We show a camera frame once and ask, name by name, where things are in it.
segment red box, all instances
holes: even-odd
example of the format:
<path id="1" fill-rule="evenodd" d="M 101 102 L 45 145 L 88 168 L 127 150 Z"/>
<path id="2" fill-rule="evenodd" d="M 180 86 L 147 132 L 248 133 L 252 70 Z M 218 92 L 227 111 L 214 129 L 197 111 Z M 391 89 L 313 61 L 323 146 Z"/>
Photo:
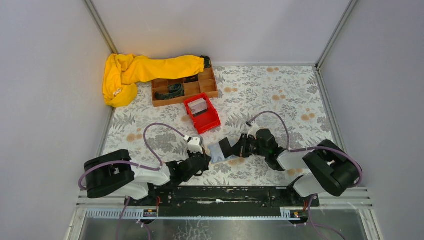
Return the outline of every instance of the red box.
<path id="1" fill-rule="evenodd" d="M 188 104 L 198 99 L 206 100 L 207 112 L 204 112 L 198 116 L 193 116 Z M 211 101 L 209 100 L 209 97 L 205 93 L 201 93 L 197 96 L 185 100 L 184 105 L 187 109 L 187 114 L 190 116 L 191 120 L 193 121 L 194 127 L 197 129 L 197 132 L 199 134 L 202 134 L 221 125 L 220 116 L 218 116 L 217 110 L 212 105 Z"/>

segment yellow jacket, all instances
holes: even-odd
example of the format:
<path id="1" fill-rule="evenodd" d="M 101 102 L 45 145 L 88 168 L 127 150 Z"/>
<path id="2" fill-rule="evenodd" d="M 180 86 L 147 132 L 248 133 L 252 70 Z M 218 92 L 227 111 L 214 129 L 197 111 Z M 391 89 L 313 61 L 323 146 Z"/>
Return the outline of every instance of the yellow jacket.
<path id="1" fill-rule="evenodd" d="M 137 82 L 181 79 L 203 71 L 204 59 L 197 56 L 156 60 L 134 54 L 112 54 L 104 69 L 104 102 L 114 108 L 127 106 L 137 96 Z"/>

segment floral tablecloth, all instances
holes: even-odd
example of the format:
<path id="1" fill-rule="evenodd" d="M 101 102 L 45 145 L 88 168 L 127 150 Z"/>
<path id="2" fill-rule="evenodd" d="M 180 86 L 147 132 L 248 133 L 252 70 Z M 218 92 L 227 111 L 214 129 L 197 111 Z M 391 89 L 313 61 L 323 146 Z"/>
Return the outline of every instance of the floral tablecloth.
<path id="1" fill-rule="evenodd" d="M 311 66 L 219 66 L 214 72 L 219 97 L 211 102 L 221 126 L 202 134 L 206 152 L 207 145 L 226 137 L 238 140 L 249 130 L 245 122 L 266 110 L 277 112 L 284 119 L 291 149 L 333 140 Z M 151 123 L 171 125 L 189 136 L 197 134 L 183 104 L 153 107 L 151 95 L 150 83 L 138 83 L 136 99 L 115 110 L 103 154 L 127 149 L 133 161 L 157 162 L 143 141 L 144 128 Z M 287 136 L 276 116 L 263 114 L 255 122 L 270 129 L 280 146 L 285 147 Z M 187 144 L 166 127 L 151 127 L 146 138 L 164 162 L 188 157 Z M 263 157 L 252 156 L 212 165 L 202 176 L 182 185 L 287 186 L 302 173 L 303 169 L 273 171 Z"/>

